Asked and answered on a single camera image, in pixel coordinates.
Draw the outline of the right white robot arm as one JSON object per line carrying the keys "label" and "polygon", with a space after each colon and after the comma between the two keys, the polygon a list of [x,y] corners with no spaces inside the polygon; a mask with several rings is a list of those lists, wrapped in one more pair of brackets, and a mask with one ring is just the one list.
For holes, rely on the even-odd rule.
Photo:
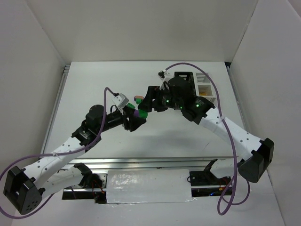
{"label": "right white robot arm", "polygon": [[197,96],[191,81],[182,77],[163,80],[160,86],[149,86],[138,105],[140,110],[180,110],[183,117],[194,122],[228,143],[235,151],[233,162],[215,160],[208,170],[216,177],[231,177],[239,173],[251,183],[257,183],[273,159],[275,143],[261,139],[224,117],[221,110],[204,97]]}

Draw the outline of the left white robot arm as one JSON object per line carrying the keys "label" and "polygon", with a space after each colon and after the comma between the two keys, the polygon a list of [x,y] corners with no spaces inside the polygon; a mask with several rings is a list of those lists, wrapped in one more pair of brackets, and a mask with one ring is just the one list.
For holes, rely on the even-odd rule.
{"label": "left white robot arm", "polygon": [[146,123],[147,113],[129,104],[107,113],[103,105],[89,109],[84,121],[62,145],[23,168],[12,163],[7,169],[3,193],[20,214],[20,219],[32,215],[41,201],[73,185],[92,187],[101,180],[83,163],[69,169],[63,167],[82,156],[99,141],[101,134],[117,126],[135,131]]}

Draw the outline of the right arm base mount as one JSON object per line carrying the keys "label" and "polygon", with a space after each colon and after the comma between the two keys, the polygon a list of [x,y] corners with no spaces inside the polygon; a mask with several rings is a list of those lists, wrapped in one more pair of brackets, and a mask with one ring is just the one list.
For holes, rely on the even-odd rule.
{"label": "right arm base mount", "polygon": [[209,171],[190,171],[187,177],[192,197],[220,196],[230,180],[231,177],[216,178]]}

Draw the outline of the purple printed lego brick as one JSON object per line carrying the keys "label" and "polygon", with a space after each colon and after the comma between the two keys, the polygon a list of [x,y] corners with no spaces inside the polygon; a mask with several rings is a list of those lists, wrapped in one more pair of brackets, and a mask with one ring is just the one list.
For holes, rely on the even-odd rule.
{"label": "purple printed lego brick", "polygon": [[139,96],[139,95],[136,95],[136,96],[134,96],[134,101],[136,101],[137,99],[144,99],[144,97],[143,96]]}

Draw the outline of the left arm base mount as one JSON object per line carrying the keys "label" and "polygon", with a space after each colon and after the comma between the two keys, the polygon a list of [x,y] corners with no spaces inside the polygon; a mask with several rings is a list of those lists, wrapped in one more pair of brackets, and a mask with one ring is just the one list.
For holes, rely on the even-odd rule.
{"label": "left arm base mount", "polygon": [[77,185],[63,190],[62,200],[91,200],[96,204],[106,204],[106,181],[108,174],[96,174],[83,163],[73,165],[80,170],[82,179]]}

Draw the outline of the purple rounded lego brick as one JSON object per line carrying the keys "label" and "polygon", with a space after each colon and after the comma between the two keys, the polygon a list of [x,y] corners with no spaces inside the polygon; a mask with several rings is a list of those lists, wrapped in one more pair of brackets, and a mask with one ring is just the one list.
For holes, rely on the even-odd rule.
{"label": "purple rounded lego brick", "polygon": [[134,115],[135,117],[141,117],[141,116],[140,116],[139,110],[134,110],[133,115]]}

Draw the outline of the green square lego brick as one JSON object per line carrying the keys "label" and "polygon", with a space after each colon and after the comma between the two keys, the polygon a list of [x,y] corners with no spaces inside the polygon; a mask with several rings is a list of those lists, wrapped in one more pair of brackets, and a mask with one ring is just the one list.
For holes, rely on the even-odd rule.
{"label": "green square lego brick", "polygon": [[127,107],[129,107],[129,108],[131,108],[131,109],[135,109],[135,106],[134,106],[133,104],[131,104],[131,103],[128,103],[128,104],[127,104]]}

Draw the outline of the green rounded lego brick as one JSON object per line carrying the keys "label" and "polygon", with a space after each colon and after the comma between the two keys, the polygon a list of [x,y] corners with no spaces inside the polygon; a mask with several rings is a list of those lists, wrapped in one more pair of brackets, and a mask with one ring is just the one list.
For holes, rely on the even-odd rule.
{"label": "green rounded lego brick", "polygon": [[139,115],[140,115],[141,118],[144,118],[144,119],[146,119],[148,117],[148,113],[145,112],[145,111],[140,111]]}

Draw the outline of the black slotted container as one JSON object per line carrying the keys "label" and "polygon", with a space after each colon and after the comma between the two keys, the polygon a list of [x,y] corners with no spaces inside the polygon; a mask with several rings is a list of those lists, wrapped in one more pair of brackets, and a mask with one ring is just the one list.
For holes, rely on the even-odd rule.
{"label": "black slotted container", "polygon": [[193,90],[194,94],[196,93],[193,72],[174,72],[174,77],[183,78],[190,84],[190,87]]}

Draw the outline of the small green lego brick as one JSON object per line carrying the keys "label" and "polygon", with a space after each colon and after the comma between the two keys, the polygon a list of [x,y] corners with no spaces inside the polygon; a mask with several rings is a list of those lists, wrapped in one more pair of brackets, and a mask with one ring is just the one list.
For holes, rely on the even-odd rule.
{"label": "small green lego brick", "polygon": [[135,103],[138,105],[138,104],[140,104],[142,102],[142,99],[140,99],[140,98],[136,98],[135,99]]}

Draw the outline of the white taped cover panel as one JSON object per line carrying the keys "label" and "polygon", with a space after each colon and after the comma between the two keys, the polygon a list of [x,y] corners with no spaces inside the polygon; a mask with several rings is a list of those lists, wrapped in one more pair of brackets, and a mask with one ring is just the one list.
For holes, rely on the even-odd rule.
{"label": "white taped cover panel", "polygon": [[188,176],[187,169],[110,170],[106,200],[109,204],[190,202]]}

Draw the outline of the white slotted container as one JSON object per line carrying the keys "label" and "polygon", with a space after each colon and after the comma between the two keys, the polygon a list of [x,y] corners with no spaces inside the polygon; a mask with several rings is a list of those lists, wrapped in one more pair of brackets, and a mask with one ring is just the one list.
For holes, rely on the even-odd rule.
{"label": "white slotted container", "polygon": [[208,93],[211,96],[201,96],[201,97],[204,97],[213,103],[216,100],[216,94],[210,80],[203,73],[193,73],[193,77],[194,77],[196,95],[201,96],[200,93]]}

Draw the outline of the aluminium frame rail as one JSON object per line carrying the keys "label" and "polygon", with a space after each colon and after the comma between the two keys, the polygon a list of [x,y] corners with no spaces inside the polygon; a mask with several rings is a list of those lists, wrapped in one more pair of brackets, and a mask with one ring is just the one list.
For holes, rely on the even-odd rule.
{"label": "aluminium frame rail", "polygon": [[63,166],[67,169],[77,163],[83,163],[92,170],[148,170],[184,168],[198,170],[205,168],[217,157],[162,157],[162,158],[90,158],[75,159]]}

